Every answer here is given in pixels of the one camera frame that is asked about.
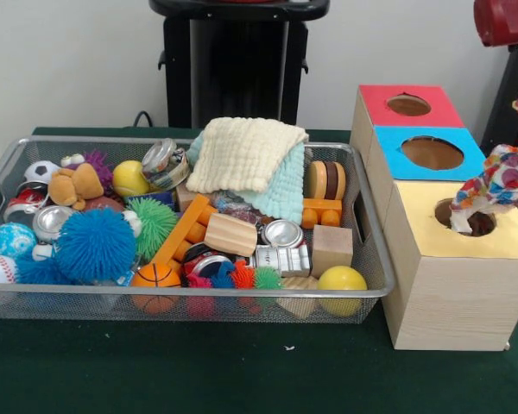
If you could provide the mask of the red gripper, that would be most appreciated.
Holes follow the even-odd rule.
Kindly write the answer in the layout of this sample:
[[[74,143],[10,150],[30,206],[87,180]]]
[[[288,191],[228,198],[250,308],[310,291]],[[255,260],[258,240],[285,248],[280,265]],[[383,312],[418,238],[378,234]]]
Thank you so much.
[[[473,14],[485,47],[518,45],[518,0],[475,0]]]

